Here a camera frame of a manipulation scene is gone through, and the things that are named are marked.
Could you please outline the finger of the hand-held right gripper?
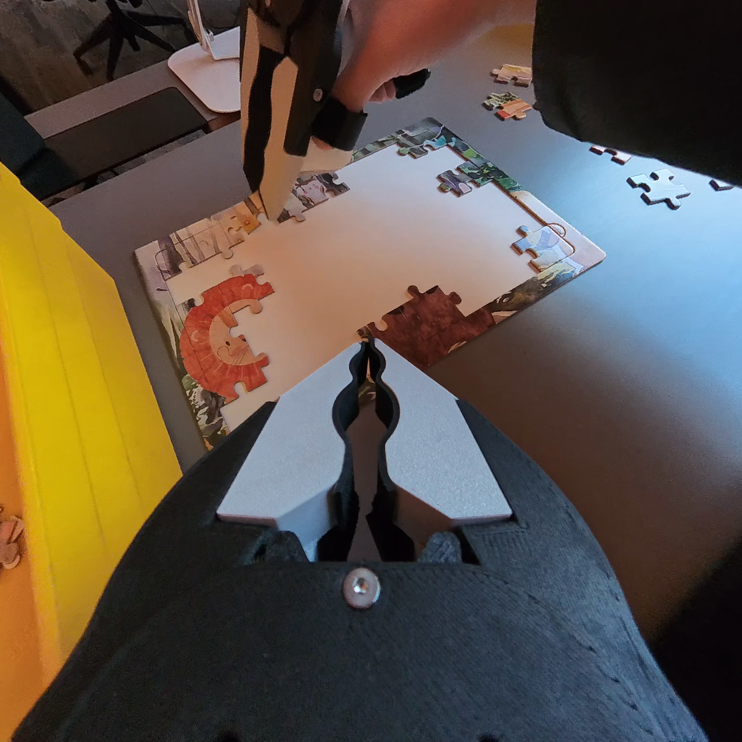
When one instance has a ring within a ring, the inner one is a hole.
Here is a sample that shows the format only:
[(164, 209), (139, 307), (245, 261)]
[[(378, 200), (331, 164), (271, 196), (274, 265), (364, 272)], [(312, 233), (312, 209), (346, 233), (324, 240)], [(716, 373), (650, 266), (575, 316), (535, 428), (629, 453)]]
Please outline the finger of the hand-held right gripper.
[(290, 58), (278, 53), (260, 54), (260, 103), (264, 113), (260, 120), (260, 198), (270, 220), (277, 220), (283, 211), (306, 156), (306, 144), (299, 146), (300, 154), (286, 150), (297, 78), (298, 67)]
[(260, 188), (268, 142), (268, 49), (260, 44), (258, 21), (245, 13), (240, 78), (243, 170), (252, 193)]

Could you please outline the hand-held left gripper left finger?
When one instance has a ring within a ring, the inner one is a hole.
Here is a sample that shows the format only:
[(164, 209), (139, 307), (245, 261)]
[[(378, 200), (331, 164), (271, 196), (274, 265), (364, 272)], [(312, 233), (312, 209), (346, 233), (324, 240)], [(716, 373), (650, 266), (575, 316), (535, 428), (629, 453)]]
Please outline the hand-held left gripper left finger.
[(357, 401), (365, 353), (365, 342), (351, 345), (279, 398), (217, 509), (221, 520), (292, 532), (317, 559), (339, 521), (331, 498), (347, 450), (333, 408), (347, 387)]

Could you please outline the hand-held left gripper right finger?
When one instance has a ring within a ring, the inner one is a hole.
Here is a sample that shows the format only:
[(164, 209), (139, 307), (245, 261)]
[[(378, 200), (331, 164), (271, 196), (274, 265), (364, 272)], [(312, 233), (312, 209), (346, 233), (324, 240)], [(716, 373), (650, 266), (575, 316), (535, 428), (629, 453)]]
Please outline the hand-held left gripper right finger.
[(381, 381), (399, 407), (385, 443), (395, 524), (411, 539), (429, 539), (456, 526), (509, 519), (511, 507), (456, 397), (385, 343), (376, 347), (385, 359)]

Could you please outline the pale spotted puzzle piece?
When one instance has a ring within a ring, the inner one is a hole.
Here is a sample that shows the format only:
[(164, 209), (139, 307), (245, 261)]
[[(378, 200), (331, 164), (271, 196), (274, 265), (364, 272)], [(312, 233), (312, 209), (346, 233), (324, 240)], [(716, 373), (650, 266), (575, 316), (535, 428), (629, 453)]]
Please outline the pale spotted puzzle piece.
[(297, 179), (292, 189), (294, 196), (302, 203), (304, 211), (348, 191), (348, 185), (339, 181), (337, 172), (303, 174)]

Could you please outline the grey yellow flower puzzle piece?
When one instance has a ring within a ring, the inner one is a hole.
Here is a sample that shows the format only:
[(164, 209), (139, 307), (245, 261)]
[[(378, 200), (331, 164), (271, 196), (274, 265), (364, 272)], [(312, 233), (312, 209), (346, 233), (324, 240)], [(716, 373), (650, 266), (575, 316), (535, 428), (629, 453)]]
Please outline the grey yellow flower puzzle piece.
[(226, 231), (228, 245), (243, 242), (261, 224), (267, 223), (264, 209), (251, 198), (238, 202), (221, 213), (221, 221)]

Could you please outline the puzzle frame tray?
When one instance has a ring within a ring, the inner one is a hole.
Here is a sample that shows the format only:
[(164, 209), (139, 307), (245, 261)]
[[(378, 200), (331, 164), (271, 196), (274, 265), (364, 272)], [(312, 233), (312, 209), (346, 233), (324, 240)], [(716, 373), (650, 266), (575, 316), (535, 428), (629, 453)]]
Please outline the puzzle frame tray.
[[(401, 129), (443, 126), (426, 118)], [(267, 218), (234, 246), (231, 259), (216, 255), (165, 280), (154, 260), (160, 238), (135, 251), (208, 449), (262, 404), (361, 340), (357, 330), (365, 324), (385, 329), (382, 316), (410, 300), (410, 285), (420, 292), (438, 286), (461, 297), (465, 318), (436, 335), (444, 355), (434, 364), (604, 260), (602, 249), (445, 127), (455, 145), (418, 159), (397, 154), (398, 130), (366, 145), (339, 172), (347, 193), (305, 211), (300, 223)], [(494, 180), (462, 197), (440, 192), (437, 175), (462, 166)], [(574, 253), (537, 273), (531, 255), (512, 248), (520, 226), (551, 226)], [(249, 393), (235, 385), (238, 399), (225, 403), (196, 381), (201, 367), (184, 325), (203, 293), (232, 277), (235, 264), (262, 265), (259, 280), (274, 292), (260, 300), (259, 314), (248, 308), (234, 313), (237, 326), (230, 334), (245, 338), (253, 361), (265, 353), (270, 362), (263, 368), (264, 385)]]

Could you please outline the yellow plastic bin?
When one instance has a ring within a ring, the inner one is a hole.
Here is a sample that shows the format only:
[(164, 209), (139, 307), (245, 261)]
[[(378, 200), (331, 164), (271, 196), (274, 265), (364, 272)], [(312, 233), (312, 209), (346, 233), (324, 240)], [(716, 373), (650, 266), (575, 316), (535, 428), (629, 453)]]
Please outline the yellow plastic bin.
[(2, 740), (181, 469), (113, 279), (1, 166)]

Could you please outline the pile of puzzle pieces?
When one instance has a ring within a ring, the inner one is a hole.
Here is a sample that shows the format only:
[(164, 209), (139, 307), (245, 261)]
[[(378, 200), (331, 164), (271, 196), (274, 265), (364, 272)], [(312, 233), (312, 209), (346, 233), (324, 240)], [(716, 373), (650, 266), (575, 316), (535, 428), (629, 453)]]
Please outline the pile of puzzle pieces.
[(10, 570), (22, 558), (19, 539), (24, 531), (24, 523), (18, 516), (10, 516), (1, 521), (1, 568)]

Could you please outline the person's right forearm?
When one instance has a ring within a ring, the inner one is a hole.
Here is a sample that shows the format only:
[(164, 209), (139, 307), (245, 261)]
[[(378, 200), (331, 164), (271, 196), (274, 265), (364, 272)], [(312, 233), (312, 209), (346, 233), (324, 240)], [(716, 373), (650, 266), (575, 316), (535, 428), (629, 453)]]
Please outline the person's right forearm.
[(554, 131), (740, 186), (740, 1), (539, 1), (532, 61)]

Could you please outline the person's right hand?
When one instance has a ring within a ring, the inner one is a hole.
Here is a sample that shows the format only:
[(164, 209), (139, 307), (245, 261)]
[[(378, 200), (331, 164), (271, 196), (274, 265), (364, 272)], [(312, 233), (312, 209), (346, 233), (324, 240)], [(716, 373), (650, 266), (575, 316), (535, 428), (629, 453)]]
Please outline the person's right hand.
[(494, 28), (534, 22), (536, 1), (354, 1), (352, 50), (332, 95), (350, 111), (395, 97), (393, 80), (429, 68)]

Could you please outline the white stand base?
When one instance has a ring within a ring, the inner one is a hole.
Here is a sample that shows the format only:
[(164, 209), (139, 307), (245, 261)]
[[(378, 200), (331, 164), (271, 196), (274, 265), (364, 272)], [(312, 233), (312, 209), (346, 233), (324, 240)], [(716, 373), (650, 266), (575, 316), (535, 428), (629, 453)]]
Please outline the white stand base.
[(204, 25), (197, 1), (188, 1), (188, 17), (198, 42), (168, 59), (170, 70), (211, 111), (240, 111), (240, 29), (214, 34)]

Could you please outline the teal grey puzzle piece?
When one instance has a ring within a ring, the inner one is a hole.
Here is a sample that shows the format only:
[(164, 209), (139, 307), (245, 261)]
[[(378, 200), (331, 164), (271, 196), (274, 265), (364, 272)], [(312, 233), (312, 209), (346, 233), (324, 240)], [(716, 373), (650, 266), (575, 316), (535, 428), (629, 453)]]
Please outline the teal grey puzzle piece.
[(440, 129), (426, 129), (420, 132), (398, 130), (395, 132), (398, 145), (397, 154), (409, 155), (418, 159), (427, 155), (430, 151), (436, 151), (445, 146), (454, 146), (457, 138), (445, 127)]

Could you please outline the black chair base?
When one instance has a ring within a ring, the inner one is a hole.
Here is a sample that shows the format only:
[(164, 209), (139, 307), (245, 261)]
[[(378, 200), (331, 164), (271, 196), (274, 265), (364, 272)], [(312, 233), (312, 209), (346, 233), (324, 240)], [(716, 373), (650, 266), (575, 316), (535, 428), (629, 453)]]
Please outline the black chair base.
[(89, 76), (93, 70), (83, 56), (105, 42), (109, 43), (106, 63), (106, 79), (109, 82), (114, 79), (116, 65), (125, 43), (133, 51), (140, 51), (140, 42), (144, 41), (163, 51), (175, 52), (176, 48), (172, 43), (152, 32), (152, 27), (179, 27), (187, 44), (197, 41), (188, 20), (180, 15), (148, 14), (138, 10), (142, 5), (143, 1), (106, 1), (109, 13), (73, 52), (73, 57), (84, 74)]

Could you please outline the purple puzzle piece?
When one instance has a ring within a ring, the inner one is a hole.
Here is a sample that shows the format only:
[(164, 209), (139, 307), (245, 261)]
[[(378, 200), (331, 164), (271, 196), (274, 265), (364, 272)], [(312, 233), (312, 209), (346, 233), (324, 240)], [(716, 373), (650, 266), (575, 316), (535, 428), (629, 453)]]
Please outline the purple puzzle piece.
[(444, 193), (453, 193), (462, 197), (471, 192), (473, 187), (481, 187), (494, 180), (492, 174), (483, 172), (476, 167), (460, 167), (456, 170), (447, 170), (437, 175), (438, 190)]

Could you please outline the person's dark clothing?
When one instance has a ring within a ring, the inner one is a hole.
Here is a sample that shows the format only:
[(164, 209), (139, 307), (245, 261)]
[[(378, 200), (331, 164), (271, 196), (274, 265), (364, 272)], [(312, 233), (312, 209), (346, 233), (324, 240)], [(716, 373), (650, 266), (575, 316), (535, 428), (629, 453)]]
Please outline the person's dark clothing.
[(702, 580), (652, 644), (710, 740), (741, 740), (741, 543)]

